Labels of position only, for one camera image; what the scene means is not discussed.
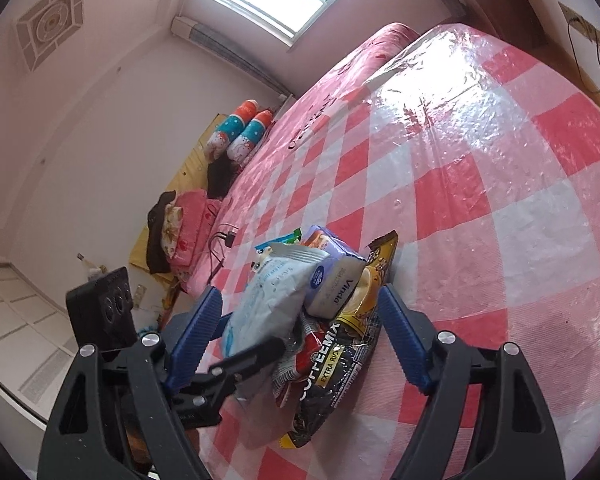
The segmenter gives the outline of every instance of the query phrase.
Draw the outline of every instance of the plastic mattress cover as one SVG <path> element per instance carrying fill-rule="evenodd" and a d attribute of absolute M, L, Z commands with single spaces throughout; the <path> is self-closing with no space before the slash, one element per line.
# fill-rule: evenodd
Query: plastic mattress cover
<path fill-rule="evenodd" d="M 347 77 L 337 71 L 352 56 L 327 76 Z M 571 479 L 600 444 L 600 110 L 538 60 L 464 25 L 394 56 L 342 92 L 318 83 L 236 181 L 216 224 L 240 228 L 213 282 L 224 312 L 264 240 L 315 223 L 362 250 L 396 229 L 391 279 L 407 306 L 469 344 L 520 345 Z M 208 276 L 203 258 L 189 292 Z M 211 343 L 201 368 L 219 357 Z M 478 393 L 448 476 L 462 468 Z M 228 400 L 223 422 L 201 431 L 200 455 L 216 479 L 385 479 L 424 402 L 382 332 L 307 446 L 279 449 L 295 406 L 280 410 L 263 392 L 246 408 Z"/>

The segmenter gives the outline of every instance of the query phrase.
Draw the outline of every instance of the metal screw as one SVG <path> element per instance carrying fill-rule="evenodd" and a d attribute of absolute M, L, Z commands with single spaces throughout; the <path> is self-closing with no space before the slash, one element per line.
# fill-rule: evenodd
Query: metal screw
<path fill-rule="evenodd" d="M 144 346 L 156 346 L 160 342 L 160 336 L 154 333 L 147 334 L 142 338 Z"/>
<path fill-rule="evenodd" d="M 90 355 L 93 355 L 93 353 L 96 351 L 96 347 L 93 345 L 85 345 L 82 348 L 80 348 L 80 355 L 82 357 L 89 357 Z"/>
<path fill-rule="evenodd" d="M 456 342 L 456 335 L 453 332 L 443 330 L 438 334 L 438 341 L 445 345 L 451 345 Z"/>
<path fill-rule="evenodd" d="M 518 355 L 520 347 L 515 343 L 504 343 L 504 351 L 509 355 Z"/>

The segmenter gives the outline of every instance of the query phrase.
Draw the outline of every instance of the blue logo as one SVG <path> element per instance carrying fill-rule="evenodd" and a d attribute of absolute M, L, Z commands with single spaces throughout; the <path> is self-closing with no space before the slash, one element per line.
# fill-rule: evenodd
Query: blue logo
<path fill-rule="evenodd" d="M 234 328 L 231 327 L 224 337 L 224 357 L 231 355 L 231 348 L 234 345 Z"/>
<path fill-rule="evenodd" d="M 318 288 L 320 286 L 320 284 L 322 283 L 323 278 L 324 278 L 324 267 L 318 266 L 318 268 L 315 269 L 314 275 L 311 277 L 311 281 L 309 282 L 309 284 L 311 285 L 311 288 Z"/>

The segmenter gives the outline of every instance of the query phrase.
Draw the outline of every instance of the tiled floor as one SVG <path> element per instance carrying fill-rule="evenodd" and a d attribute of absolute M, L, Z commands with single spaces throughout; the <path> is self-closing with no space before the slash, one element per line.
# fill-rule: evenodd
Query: tiled floor
<path fill-rule="evenodd" d="M 77 352 L 66 313 L 0 267 L 0 382 L 48 418 Z"/>

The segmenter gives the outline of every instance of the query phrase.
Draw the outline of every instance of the wall socket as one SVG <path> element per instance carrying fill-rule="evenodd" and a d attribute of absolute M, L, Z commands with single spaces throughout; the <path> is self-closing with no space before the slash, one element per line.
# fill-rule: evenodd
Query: wall socket
<path fill-rule="evenodd" d="M 598 46 L 600 48 L 600 30 L 591 23 L 586 20 L 582 15 L 578 14 L 575 10 L 571 9 L 571 7 L 566 6 L 562 2 L 558 2 L 560 4 L 560 8 L 562 9 L 562 13 L 564 14 L 564 19 L 567 21 L 568 25 L 571 25 L 575 30 L 577 30 L 580 34 L 582 34 L 585 38 L 593 43 L 596 42 L 596 35 L 598 36 Z"/>
<path fill-rule="evenodd" d="M 136 286 L 136 291 L 134 292 L 134 308 L 140 307 L 140 303 L 142 303 L 142 298 L 144 298 L 145 292 L 146 287 L 144 285 Z"/>

